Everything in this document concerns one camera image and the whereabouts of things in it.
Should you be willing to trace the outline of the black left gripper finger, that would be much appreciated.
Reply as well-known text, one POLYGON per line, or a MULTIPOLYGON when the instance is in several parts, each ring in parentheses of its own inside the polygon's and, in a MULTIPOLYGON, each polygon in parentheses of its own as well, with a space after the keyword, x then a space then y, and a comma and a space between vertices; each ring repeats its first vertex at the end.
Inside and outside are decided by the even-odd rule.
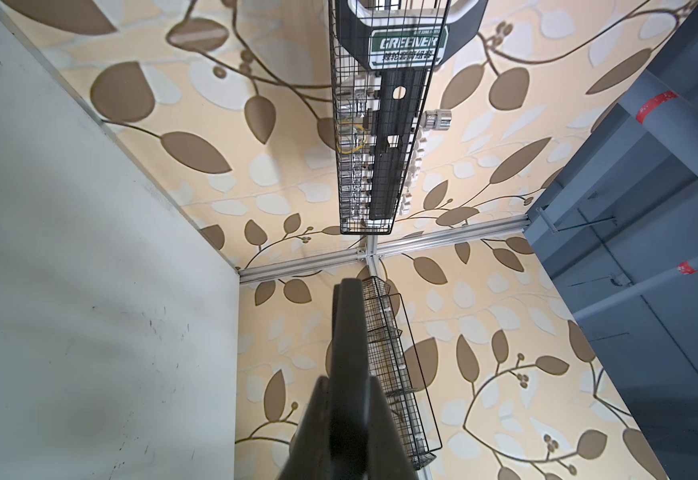
POLYGON ((416 479, 369 367, 362 283, 334 286, 331 371, 315 382, 280 479, 416 479))

